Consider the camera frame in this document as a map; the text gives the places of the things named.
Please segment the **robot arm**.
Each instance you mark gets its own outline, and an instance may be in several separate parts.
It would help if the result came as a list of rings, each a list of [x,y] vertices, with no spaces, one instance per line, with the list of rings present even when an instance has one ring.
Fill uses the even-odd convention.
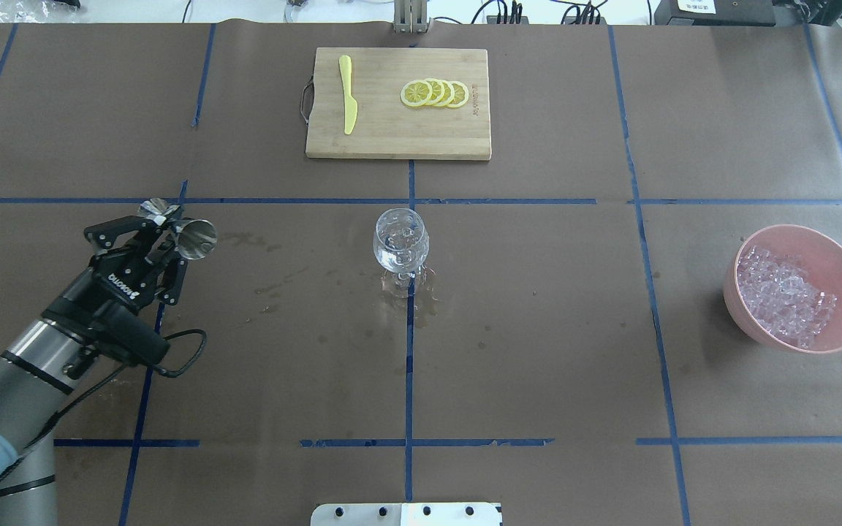
[[[154,302],[176,304],[190,259],[213,250],[216,230],[184,220],[180,206],[88,226],[94,254],[84,271],[0,356],[0,524],[56,523],[53,431],[100,357],[167,378],[161,366],[170,338],[143,321]]]

